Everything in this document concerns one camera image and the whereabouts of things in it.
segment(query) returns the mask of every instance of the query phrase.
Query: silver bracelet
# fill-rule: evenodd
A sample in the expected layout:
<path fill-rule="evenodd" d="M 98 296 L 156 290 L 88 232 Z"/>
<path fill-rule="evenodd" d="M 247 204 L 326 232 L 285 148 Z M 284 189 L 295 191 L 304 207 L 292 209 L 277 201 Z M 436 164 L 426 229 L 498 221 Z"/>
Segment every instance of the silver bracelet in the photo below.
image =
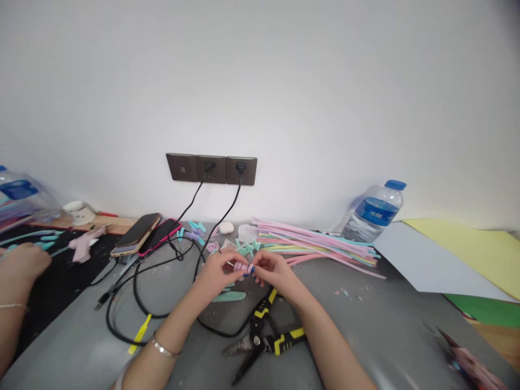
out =
<path fill-rule="evenodd" d="M 7 309 L 7 308 L 13 308 L 13 307 L 21 307 L 24 308 L 26 311 L 29 311 L 29 308 L 21 303 L 10 303 L 7 305 L 0 305 L 0 309 Z"/>
<path fill-rule="evenodd" d="M 176 358 L 177 356 L 179 356 L 181 354 L 181 352 L 179 353 L 176 353 L 176 352 L 170 352 L 169 350 L 167 350 L 166 348 L 164 348 L 161 344 L 159 344 L 157 342 L 157 340 L 155 339 L 155 332 L 153 333 L 152 335 L 152 339 L 150 340 L 152 345 L 157 348 L 159 350 L 159 352 L 161 352 L 163 355 L 165 356 L 168 356 L 169 358 Z"/>

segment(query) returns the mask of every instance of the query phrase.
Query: yellow paper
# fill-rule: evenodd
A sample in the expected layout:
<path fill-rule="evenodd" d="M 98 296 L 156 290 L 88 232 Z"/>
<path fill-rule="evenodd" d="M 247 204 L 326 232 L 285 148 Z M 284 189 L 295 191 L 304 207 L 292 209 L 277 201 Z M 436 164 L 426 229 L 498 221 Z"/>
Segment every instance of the yellow paper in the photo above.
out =
<path fill-rule="evenodd" d="M 141 326 L 141 328 L 137 332 L 137 336 L 134 338 L 134 342 L 141 342 L 142 337 L 145 335 L 146 330 L 148 329 L 148 323 L 150 322 L 151 319 L 152 319 L 152 315 L 148 314 L 148 317 L 146 317 L 145 323 Z M 132 345 L 128 349 L 128 354 L 133 355 L 136 350 L 137 350 L 137 346 Z"/>
<path fill-rule="evenodd" d="M 509 233 L 470 229 L 443 219 L 409 219 L 404 222 L 512 297 L 520 299 L 520 242 Z"/>

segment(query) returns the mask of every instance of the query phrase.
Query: water bottle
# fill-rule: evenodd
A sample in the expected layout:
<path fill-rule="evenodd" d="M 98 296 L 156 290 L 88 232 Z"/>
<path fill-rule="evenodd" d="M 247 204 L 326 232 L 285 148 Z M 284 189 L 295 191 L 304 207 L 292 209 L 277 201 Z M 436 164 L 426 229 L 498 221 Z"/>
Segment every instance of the water bottle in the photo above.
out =
<path fill-rule="evenodd" d="M 373 242 L 401 209 L 401 191 L 405 187 L 406 183 L 402 181 L 389 180 L 374 196 L 363 199 L 343 228 L 341 237 L 356 242 Z"/>
<path fill-rule="evenodd" d="M 26 215 L 35 214 L 42 222 L 49 222 L 60 216 L 56 200 L 42 188 L 31 182 L 30 177 L 8 171 L 0 165 L 0 191 L 15 201 L 17 208 Z"/>

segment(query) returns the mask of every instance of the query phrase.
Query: wall socket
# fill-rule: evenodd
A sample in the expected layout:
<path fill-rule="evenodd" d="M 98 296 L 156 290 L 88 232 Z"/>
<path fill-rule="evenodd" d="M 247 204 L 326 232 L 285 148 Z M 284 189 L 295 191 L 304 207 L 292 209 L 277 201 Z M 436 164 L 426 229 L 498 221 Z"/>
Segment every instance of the wall socket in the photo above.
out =
<path fill-rule="evenodd" d="M 213 155 L 194 155 L 166 153 L 166 159 L 173 180 L 202 181 L 207 167 L 210 171 L 204 179 L 205 183 L 238 185 L 237 163 L 246 163 L 242 175 L 242 185 L 255 185 L 256 157 L 224 157 Z"/>
<path fill-rule="evenodd" d="M 242 185 L 255 185 L 257 162 L 256 157 L 226 157 L 226 183 L 238 185 L 237 163 L 246 163 L 245 172 L 242 175 Z"/>
<path fill-rule="evenodd" d="M 211 167 L 204 182 L 226 184 L 226 157 L 198 154 L 196 160 L 199 181 L 204 178 L 205 170 Z"/>
<path fill-rule="evenodd" d="M 194 154 L 166 153 L 173 180 L 199 181 Z"/>

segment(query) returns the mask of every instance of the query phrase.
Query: blue label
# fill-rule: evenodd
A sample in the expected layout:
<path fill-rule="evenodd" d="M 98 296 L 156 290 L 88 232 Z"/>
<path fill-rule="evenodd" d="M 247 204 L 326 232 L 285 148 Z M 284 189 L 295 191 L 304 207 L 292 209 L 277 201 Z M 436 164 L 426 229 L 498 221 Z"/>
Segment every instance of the blue label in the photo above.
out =
<path fill-rule="evenodd" d="M 388 226 L 398 211 L 394 205 L 372 197 L 363 199 L 356 209 L 361 218 L 379 226 Z"/>
<path fill-rule="evenodd" d="M 29 198 L 38 193 L 38 189 L 28 180 L 16 180 L 2 184 L 0 185 L 0 191 L 12 200 Z"/>

